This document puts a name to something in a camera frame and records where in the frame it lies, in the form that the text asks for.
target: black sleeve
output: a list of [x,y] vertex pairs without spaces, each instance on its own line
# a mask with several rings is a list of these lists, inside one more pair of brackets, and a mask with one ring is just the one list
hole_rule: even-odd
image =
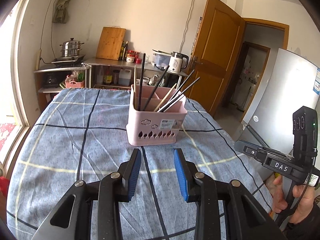
[[284,234],[288,240],[316,240],[320,239],[320,208],[313,204],[310,214],[300,223],[288,223]]

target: wooden cutting board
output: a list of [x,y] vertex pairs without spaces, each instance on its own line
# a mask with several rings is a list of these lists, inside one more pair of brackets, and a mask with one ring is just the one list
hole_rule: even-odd
[[125,31],[122,28],[103,27],[96,57],[118,60]]

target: black stripe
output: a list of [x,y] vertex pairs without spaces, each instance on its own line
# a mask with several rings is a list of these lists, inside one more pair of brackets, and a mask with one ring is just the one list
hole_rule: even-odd
[[[195,229],[196,229],[196,227],[188,228],[188,229],[179,231],[177,233],[170,234],[170,235],[168,235],[168,237],[170,238],[170,237],[180,236],[180,235],[183,235],[183,234],[190,232],[192,230],[195,230]],[[155,237],[155,238],[149,238],[146,240],[163,240],[163,239],[165,239],[164,236],[159,236],[159,237]]]
[[264,185],[264,183],[262,183],[253,193],[252,193],[252,196],[254,194],[256,194],[258,192],[259,189],[261,189],[261,187]]
[[[203,114],[201,114],[201,116],[202,116],[204,119],[206,119],[207,122],[215,129],[215,127],[213,126],[213,124],[210,123],[209,120],[203,116]],[[227,140],[219,133],[219,131],[217,131],[217,133],[222,137],[222,139],[223,139],[223,140],[225,141],[225,143],[229,146],[229,148],[231,149],[231,151],[233,151],[233,153],[236,155],[236,157],[241,161],[242,166],[244,167],[244,169],[246,170],[246,172],[250,175],[250,177],[253,179],[253,182],[254,182],[254,184],[256,185],[257,189],[259,190],[259,192],[260,192],[263,200],[265,201],[265,203],[267,204],[267,206],[268,206],[268,207],[270,208],[270,210],[271,210],[272,208],[270,207],[270,205],[269,205],[268,202],[266,201],[266,199],[265,199],[264,195],[262,194],[262,192],[260,191],[260,189],[259,189],[259,187],[258,187],[258,185],[257,185],[257,183],[256,183],[256,181],[255,181],[255,179],[254,179],[254,177],[253,177],[252,174],[248,171],[248,169],[247,169],[247,167],[244,165],[242,159],[236,154],[235,150],[228,144]]]
[[150,187],[151,187],[153,200],[155,201],[155,205],[156,205],[156,209],[157,209],[160,225],[161,225],[161,228],[162,228],[162,231],[163,231],[163,234],[164,234],[164,238],[163,239],[169,240],[167,229],[165,228],[163,217],[162,217],[161,210],[160,210],[160,206],[159,206],[158,199],[157,199],[157,196],[156,196],[155,187],[154,187],[153,182],[152,182],[152,177],[151,177],[151,173],[150,173],[150,169],[149,169],[149,165],[148,165],[148,161],[147,161],[146,152],[145,152],[145,149],[144,149],[143,146],[141,146],[141,149],[142,149],[142,155],[143,155],[144,163],[146,165],[147,174],[148,174],[148,177],[149,177],[149,182],[150,182]]
[[81,163],[82,163],[82,156],[83,156],[85,141],[86,141],[86,139],[87,139],[87,132],[88,132],[89,125],[90,125],[91,115],[92,115],[92,112],[93,112],[93,110],[94,110],[94,107],[95,107],[95,105],[96,105],[96,103],[97,103],[97,101],[98,101],[98,97],[99,97],[100,91],[101,91],[101,90],[98,90],[98,94],[97,94],[97,97],[96,97],[96,101],[94,102],[93,107],[92,107],[91,112],[90,112],[89,117],[88,117],[87,128],[86,128],[85,131],[84,131],[83,142],[82,142],[82,147],[81,147],[81,152],[80,152],[80,157],[79,157],[79,165],[78,165],[78,171],[77,171],[77,180],[80,179],[80,169],[81,169]]
[[215,131],[219,131],[219,130],[223,130],[222,128],[218,128],[218,129],[213,129],[213,130],[185,130],[186,132],[215,132]]
[[[54,125],[54,124],[46,124],[46,126],[50,127],[58,127],[58,128],[67,128],[67,129],[87,129],[86,127],[77,127],[77,126],[65,126],[65,125]],[[126,131],[124,128],[117,128],[117,127],[89,127],[89,129],[108,129],[108,130],[122,130]]]
[[[16,216],[15,216],[14,214],[11,214],[8,210],[7,210],[7,213],[8,213],[10,216],[12,216],[13,218],[16,218]],[[37,228],[36,226],[30,225],[29,223],[21,220],[20,218],[17,218],[17,220],[18,220],[19,222],[21,222],[22,224],[24,224],[24,225],[26,225],[26,226],[34,229],[34,230],[38,230],[38,228]]]

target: white kettle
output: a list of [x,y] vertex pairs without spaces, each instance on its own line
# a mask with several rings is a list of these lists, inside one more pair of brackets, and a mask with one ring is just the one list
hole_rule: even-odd
[[[183,58],[186,59],[186,64],[182,67]],[[169,61],[169,71],[179,73],[182,69],[185,69],[188,66],[189,57],[187,55],[172,52],[170,61]]]

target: metal screw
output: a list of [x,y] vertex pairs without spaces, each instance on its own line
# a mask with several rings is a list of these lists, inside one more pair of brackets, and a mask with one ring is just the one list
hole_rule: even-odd
[[202,173],[202,172],[196,172],[195,177],[196,177],[197,179],[203,179],[203,178],[204,178],[204,173]]
[[75,182],[75,186],[76,187],[81,187],[83,185],[83,180],[77,180],[76,182]]
[[119,178],[120,177],[120,173],[119,172],[113,172],[113,173],[111,173],[111,178],[112,179],[117,179],[117,178]]
[[231,185],[234,187],[240,187],[241,183],[239,180],[234,179],[233,181],[231,181]]

